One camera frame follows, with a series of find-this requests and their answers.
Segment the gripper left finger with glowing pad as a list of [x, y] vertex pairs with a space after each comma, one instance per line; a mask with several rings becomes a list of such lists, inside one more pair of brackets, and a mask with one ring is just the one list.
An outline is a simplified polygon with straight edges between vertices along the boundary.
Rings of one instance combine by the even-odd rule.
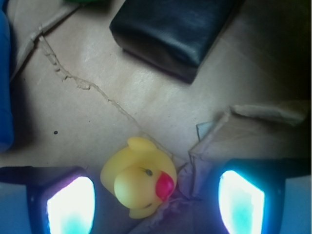
[[89, 234], [96, 193], [79, 166], [0, 169], [2, 234]]

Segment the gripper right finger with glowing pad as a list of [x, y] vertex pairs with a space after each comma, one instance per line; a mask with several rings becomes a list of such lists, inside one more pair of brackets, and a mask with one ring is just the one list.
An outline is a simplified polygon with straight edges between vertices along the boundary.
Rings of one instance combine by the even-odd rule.
[[311, 159], [231, 159], [220, 174], [218, 205], [230, 234], [310, 234]]

